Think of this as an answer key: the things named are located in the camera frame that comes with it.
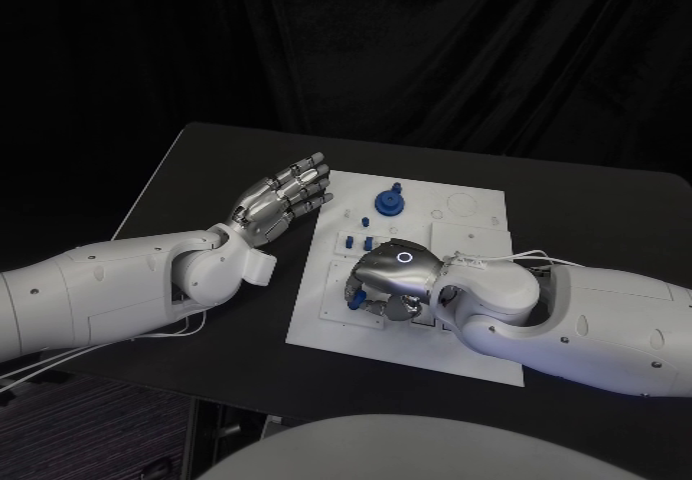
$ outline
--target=black curtain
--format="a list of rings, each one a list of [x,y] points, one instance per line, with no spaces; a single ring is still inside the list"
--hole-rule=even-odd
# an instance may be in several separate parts
[[[190,121],[689,178],[684,0],[4,2],[0,18],[1,213],[53,232],[25,255],[109,237]]]

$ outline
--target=blue knob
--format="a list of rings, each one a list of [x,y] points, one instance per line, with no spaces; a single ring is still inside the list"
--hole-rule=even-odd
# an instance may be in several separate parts
[[[381,215],[393,217],[403,211],[403,203],[400,183],[396,182],[392,189],[383,191],[374,198],[374,208]]]
[[[357,307],[360,306],[360,304],[364,302],[364,297],[367,296],[367,294],[358,290],[356,292],[356,295],[353,295],[353,300],[347,303],[348,305],[348,308],[351,310],[357,310]]]

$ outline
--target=table surface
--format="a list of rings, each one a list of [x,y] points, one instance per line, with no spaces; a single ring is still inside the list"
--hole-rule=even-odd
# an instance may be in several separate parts
[[[207,124],[183,130],[116,238],[208,228],[247,186],[317,151],[337,170],[503,190],[514,251],[692,287],[692,190],[674,175]],[[692,399],[618,395],[527,368],[518,388],[286,345],[315,219],[263,247],[278,258],[270,285],[243,284],[195,335],[122,342],[63,368],[304,420],[456,419],[648,478],[692,476]]]

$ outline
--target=white robotic arm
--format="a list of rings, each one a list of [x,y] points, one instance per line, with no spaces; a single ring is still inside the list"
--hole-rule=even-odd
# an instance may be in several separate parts
[[[389,300],[366,300],[363,284]],[[441,261],[392,240],[361,257],[344,296],[351,309],[390,320],[429,304],[468,348],[550,375],[628,395],[692,396],[692,291],[660,280],[459,255]],[[527,326],[539,298],[549,318]]]
[[[242,280],[265,286],[276,259],[255,247],[331,199],[322,158],[262,179],[207,231],[86,245],[0,274],[0,362],[131,338],[227,301]]]

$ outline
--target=white board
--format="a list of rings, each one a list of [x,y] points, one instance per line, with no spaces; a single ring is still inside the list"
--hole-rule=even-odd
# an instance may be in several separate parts
[[[366,253],[366,236],[373,237],[373,246],[389,238],[416,242],[439,258],[456,250],[510,255],[504,193],[340,171],[331,171],[330,181],[334,200],[319,210],[286,343],[523,386],[520,365],[472,352],[433,322],[426,306],[415,323],[392,322],[348,310],[343,300],[343,282]],[[394,182],[405,208],[397,216],[384,217],[374,210],[374,197]],[[370,220],[367,227],[363,217]],[[368,292],[367,298],[376,300],[376,293]]]

